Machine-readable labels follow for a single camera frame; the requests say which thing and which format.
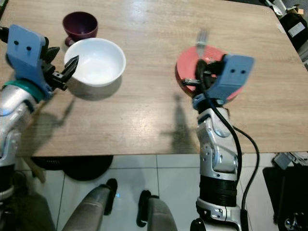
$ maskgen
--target white bowl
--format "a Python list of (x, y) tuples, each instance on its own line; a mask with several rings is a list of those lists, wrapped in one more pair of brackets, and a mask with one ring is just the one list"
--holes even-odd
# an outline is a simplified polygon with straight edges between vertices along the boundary
[(107, 86), (119, 78), (125, 69), (126, 58), (115, 43), (102, 38), (88, 38), (74, 43), (64, 56), (64, 63), (79, 55), (73, 78), (92, 86)]

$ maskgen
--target floor tile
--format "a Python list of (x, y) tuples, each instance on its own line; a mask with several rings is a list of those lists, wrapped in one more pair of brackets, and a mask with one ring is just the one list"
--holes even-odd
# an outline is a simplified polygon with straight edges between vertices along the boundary
[(33, 178), (31, 171), (23, 171), (31, 190), (44, 196), (48, 202), (52, 220), (57, 225), (64, 173), (62, 171), (44, 171), (46, 182), (42, 184), (38, 178)]
[(199, 154), (157, 155), (158, 167), (200, 167)]
[(17, 157), (15, 162), (15, 170), (30, 170), (30, 168), (22, 157)]
[(157, 167), (156, 155), (116, 155), (110, 168)]
[[(244, 167), (241, 174), (241, 185), (243, 190), (251, 177), (253, 167)], [(253, 231), (266, 230), (278, 231), (273, 223), (274, 210), (271, 205), (265, 180), (260, 167), (253, 181), (246, 199), (246, 206)]]
[[(272, 167), (271, 160), (276, 156), (275, 153), (260, 153), (260, 167)], [(255, 153), (245, 153), (243, 155), (243, 167), (254, 167), (257, 155)]]
[(137, 227), (138, 201), (142, 190), (148, 189), (158, 194), (157, 169), (110, 169), (102, 177), (88, 182), (80, 182), (65, 177), (58, 231), (61, 231), (81, 200), (95, 187), (110, 178), (118, 182), (117, 195), (112, 213), (103, 217), (103, 231), (145, 230)]
[[(158, 169), (160, 198), (169, 206), (178, 231), (190, 230), (192, 220), (199, 217), (195, 205), (199, 196), (199, 180), (199, 168)], [(238, 204), (242, 196), (239, 184)]]

